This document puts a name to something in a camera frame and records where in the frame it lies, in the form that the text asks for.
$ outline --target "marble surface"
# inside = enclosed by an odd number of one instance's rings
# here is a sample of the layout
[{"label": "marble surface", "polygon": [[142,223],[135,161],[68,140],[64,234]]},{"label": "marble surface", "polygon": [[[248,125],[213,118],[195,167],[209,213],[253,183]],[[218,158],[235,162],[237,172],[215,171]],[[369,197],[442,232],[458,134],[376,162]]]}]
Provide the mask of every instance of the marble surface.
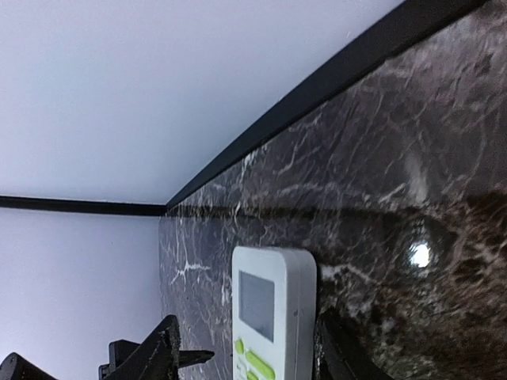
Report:
[{"label": "marble surface", "polygon": [[182,378],[232,378],[236,245],[312,252],[319,313],[393,378],[507,378],[506,132],[507,0],[492,0],[189,197],[160,222],[162,312],[216,356]]}]

